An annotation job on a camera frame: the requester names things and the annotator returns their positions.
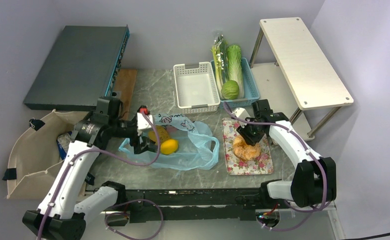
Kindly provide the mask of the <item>yellow lemon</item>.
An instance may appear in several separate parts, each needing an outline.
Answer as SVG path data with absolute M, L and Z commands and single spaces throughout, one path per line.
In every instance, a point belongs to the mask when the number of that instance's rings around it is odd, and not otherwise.
M 163 155 L 170 155 L 175 153 L 179 148 L 179 141 L 173 138 L 167 139 L 160 145 L 160 153 Z

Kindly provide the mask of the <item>light blue printed grocery bag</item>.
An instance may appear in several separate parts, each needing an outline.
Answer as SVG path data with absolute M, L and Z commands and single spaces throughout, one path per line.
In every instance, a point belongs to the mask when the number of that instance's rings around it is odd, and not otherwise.
M 210 127 L 201 121 L 192 121 L 183 114 L 156 114 L 156 126 L 164 126 L 171 139 L 178 140 L 178 150 L 160 154 L 150 166 L 155 169 L 189 171 L 210 170 L 219 161 L 219 140 Z

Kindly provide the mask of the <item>orange pumpkin slice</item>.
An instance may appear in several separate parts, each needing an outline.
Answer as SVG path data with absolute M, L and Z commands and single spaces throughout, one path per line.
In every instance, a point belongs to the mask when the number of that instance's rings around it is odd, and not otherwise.
M 262 152 L 258 144 L 249 145 L 240 135 L 233 140 L 232 151 L 236 157 L 243 161 L 254 161 Z

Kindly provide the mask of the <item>green napa cabbage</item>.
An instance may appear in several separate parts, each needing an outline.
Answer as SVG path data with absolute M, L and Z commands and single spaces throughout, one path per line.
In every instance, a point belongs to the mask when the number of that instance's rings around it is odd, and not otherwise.
M 238 99 L 244 97 L 244 79 L 242 71 L 242 50 L 237 44 L 227 47 L 228 79 L 235 81 L 239 86 Z

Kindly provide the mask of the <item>beige canvas tote bag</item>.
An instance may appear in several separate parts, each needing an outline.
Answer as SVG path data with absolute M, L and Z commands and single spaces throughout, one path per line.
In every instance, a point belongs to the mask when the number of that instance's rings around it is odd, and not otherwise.
M 31 119 L 29 128 L 14 144 L 3 180 L 7 199 L 42 200 L 52 187 L 63 160 L 57 139 L 73 130 L 86 112 L 53 110 L 41 119 Z

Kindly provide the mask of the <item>small green cabbage head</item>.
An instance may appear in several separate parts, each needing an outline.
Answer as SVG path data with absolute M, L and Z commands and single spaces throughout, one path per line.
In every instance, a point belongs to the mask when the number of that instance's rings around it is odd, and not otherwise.
M 220 93 L 224 100 L 235 100 L 239 97 L 239 84 L 234 80 L 228 80 L 222 85 Z

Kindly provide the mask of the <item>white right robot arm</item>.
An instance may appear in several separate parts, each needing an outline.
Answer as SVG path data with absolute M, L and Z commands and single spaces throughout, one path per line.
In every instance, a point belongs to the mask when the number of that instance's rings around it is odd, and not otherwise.
M 274 140 L 289 157 L 295 172 L 291 181 L 263 182 L 258 194 L 259 203 L 272 207 L 277 201 L 293 202 L 300 208 L 321 210 L 337 197 L 336 163 L 313 150 L 295 131 L 287 116 L 273 112 L 266 99 L 252 104 L 253 116 L 238 107 L 230 114 L 240 126 L 237 132 L 249 146 L 264 136 Z

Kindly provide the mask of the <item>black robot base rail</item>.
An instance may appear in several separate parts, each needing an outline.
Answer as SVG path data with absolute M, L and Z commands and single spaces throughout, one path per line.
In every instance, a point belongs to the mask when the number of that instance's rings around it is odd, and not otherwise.
M 256 216 L 287 210 L 283 200 L 268 199 L 265 189 L 129 189 L 125 196 L 109 206 L 111 213 L 127 213 L 130 223 L 148 221 L 184 221 L 239 219 L 255 221 Z

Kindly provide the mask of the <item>green chives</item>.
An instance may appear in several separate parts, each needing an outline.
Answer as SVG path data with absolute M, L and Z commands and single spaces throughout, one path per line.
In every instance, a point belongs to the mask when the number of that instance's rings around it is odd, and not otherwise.
M 218 33 L 214 39 L 213 45 L 218 45 L 222 52 L 222 61 L 223 61 L 223 83 L 228 80 L 228 57 L 227 57 L 227 42 L 224 38 L 224 35 Z

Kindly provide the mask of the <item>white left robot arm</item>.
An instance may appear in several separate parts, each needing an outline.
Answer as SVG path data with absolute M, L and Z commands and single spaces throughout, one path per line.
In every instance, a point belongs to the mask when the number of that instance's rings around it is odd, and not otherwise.
M 99 155 L 107 155 L 112 138 L 129 139 L 136 154 L 148 151 L 153 142 L 144 132 L 155 130 L 147 106 L 138 108 L 131 120 L 123 120 L 123 102 L 102 96 L 96 108 L 77 122 L 63 164 L 50 190 L 36 210 L 25 212 L 22 222 L 42 240 L 79 240 L 87 224 L 102 211 L 120 210 L 130 204 L 123 184 L 106 181 L 88 198 L 77 201 L 82 184 Z

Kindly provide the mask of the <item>blue packaged item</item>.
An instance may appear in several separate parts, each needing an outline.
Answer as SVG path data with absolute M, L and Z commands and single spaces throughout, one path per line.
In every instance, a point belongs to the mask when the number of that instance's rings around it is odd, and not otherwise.
M 69 144 L 71 142 L 71 131 L 65 132 L 57 137 L 56 144 L 59 152 L 59 157 L 64 160 L 67 157 Z

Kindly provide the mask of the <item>green celery stalks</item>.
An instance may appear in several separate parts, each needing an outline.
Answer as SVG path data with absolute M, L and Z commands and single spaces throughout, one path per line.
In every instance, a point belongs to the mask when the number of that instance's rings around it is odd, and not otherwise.
M 222 60 L 222 51 L 220 47 L 216 44 L 214 44 L 211 48 L 211 52 L 213 54 L 213 62 L 214 62 L 214 70 L 215 70 L 215 81 L 217 85 L 217 90 L 219 93 L 219 97 L 221 100 L 224 100 L 223 94 L 222 94 L 222 86 L 223 86 L 223 80 L 224 80 L 224 74 L 223 74 L 223 60 Z

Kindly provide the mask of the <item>brown potato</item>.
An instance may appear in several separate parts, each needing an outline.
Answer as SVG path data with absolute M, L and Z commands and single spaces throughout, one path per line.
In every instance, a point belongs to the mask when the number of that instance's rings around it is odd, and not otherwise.
M 167 141 L 171 139 L 170 134 L 167 132 L 166 128 L 162 125 L 156 125 L 156 132 L 157 135 L 159 136 L 159 143 L 162 144 L 164 141 Z M 151 130 L 148 132 L 148 138 L 154 142 L 155 145 L 158 144 L 157 141 L 157 135 L 155 134 L 154 130 Z

